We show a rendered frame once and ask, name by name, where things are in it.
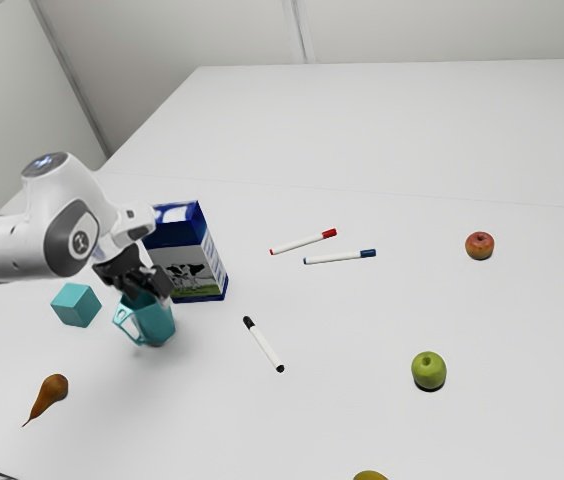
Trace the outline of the blue-capped white marker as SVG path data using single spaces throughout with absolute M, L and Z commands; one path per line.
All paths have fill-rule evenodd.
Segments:
M 326 255 L 309 256 L 303 258 L 304 265 L 317 265 L 339 261 L 347 261 L 362 258 L 372 258 L 377 255 L 375 249 L 363 249 L 347 252 L 338 252 Z

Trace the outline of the brown pear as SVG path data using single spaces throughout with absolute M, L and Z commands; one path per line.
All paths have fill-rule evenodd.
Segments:
M 26 426 L 32 420 L 40 417 L 55 403 L 64 400 L 68 396 L 68 391 L 69 382 L 64 375 L 55 373 L 45 378 L 31 407 L 29 416 L 22 426 Z

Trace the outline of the red-capped white marker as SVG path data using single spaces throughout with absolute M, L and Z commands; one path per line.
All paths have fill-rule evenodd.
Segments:
M 275 247 L 272 247 L 269 249 L 269 253 L 271 255 L 278 255 L 281 253 L 285 253 L 294 249 L 298 249 L 307 245 L 310 245 L 312 243 L 316 243 L 316 242 L 320 242 L 322 240 L 328 239 L 328 238 L 332 238 L 335 237 L 337 235 L 337 229 L 336 228 L 331 228 L 316 234 L 312 234 L 310 236 L 307 237 L 303 237 L 300 239 L 296 239 L 287 243 L 284 243 L 282 245 L 278 245 Z

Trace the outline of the black-capped white marker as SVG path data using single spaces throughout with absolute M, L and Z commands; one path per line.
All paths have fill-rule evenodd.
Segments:
M 249 316 L 244 316 L 243 323 L 255 339 L 263 354 L 273 365 L 275 370 L 278 373 L 283 373 L 285 371 L 285 365 L 283 364 L 277 353 L 274 351 L 272 346 L 269 344 L 269 342 L 266 340 L 266 338 L 263 336 L 254 321 Z

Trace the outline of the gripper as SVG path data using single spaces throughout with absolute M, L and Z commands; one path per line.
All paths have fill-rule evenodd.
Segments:
M 162 304 L 171 301 L 174 284 L 159 265 L 147 267 L 140 259 L 136 243 L 126 247 L 119 255 L 106 262 L 94 263 L 95 274 L 107 286 L 122 293 L 146 292 Z

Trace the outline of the blue milk carton with cows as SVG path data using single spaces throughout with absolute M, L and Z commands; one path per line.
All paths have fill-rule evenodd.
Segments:
M 152 262 L 163 267 L 173 282 L 171 300 L 223 300 L 229 278 L 200 204 L 158 204 L 153 210 L 156 228 L 143 244 Z

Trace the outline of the red apple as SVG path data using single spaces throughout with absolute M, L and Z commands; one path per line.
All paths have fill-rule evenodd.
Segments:
M 474 260 L 486 260 L 493 254 L 495 241 L 491 234 L 483 231 L 471 233 L 465 240 L 465 251 Z

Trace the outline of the teal faceted mug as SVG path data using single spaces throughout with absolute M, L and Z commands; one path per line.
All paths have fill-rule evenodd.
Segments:
M 123 294 L 112 321 L 138 346 L 162 346 L 176 332 L 170 305 L 145 292 L 135 299 Z

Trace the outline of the green apple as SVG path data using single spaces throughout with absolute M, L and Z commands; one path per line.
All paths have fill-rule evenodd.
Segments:
M 425 391 L 435 391 L 445 384 L 447 366 L 439 354 L 424 351 L 413 358 L 411 374 L 418 388 Z

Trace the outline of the teal cube block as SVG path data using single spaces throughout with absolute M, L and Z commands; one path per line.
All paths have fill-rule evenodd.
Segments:
M 101 309 L 101 302 L 88 285 L 66 283 L 50 303 L 61 322 L 87 328 Z

